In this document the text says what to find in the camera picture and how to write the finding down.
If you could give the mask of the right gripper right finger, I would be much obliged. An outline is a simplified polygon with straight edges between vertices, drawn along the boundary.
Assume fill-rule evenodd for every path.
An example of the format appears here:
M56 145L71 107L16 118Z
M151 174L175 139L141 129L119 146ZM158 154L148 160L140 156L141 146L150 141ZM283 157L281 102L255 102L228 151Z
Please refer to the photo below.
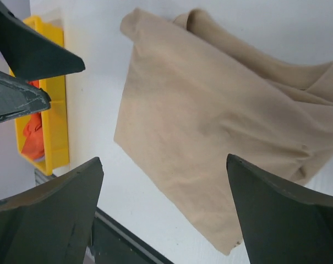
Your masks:
M250 263L333 263L333 196L236 155L226 167Z

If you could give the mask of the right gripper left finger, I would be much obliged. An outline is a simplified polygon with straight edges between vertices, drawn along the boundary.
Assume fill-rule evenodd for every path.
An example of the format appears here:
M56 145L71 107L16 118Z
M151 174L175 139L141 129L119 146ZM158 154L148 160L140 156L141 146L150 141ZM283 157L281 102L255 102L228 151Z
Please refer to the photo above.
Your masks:
M102 182L94 157L0 200L0 263L83 263Z

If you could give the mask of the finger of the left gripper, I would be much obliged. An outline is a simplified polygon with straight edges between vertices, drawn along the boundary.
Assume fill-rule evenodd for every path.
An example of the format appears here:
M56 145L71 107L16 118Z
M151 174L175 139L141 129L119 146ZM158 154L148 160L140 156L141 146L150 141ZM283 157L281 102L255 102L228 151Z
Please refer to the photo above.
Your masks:
M13 74L26 81L85 70L79 56L25 25L1 1L0 52Z
M43 89L0 71L0 123L48 110L50 102Z

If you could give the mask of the beige t shirt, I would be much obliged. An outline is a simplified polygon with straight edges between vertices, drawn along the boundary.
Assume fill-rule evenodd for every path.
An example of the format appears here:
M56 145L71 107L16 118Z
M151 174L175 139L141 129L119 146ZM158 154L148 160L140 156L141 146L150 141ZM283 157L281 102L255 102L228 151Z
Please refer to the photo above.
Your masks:
M135 9L114 141L219 252L242 242L226 170L234 154L304 185L333 156L333 61L293 65L194 9Z

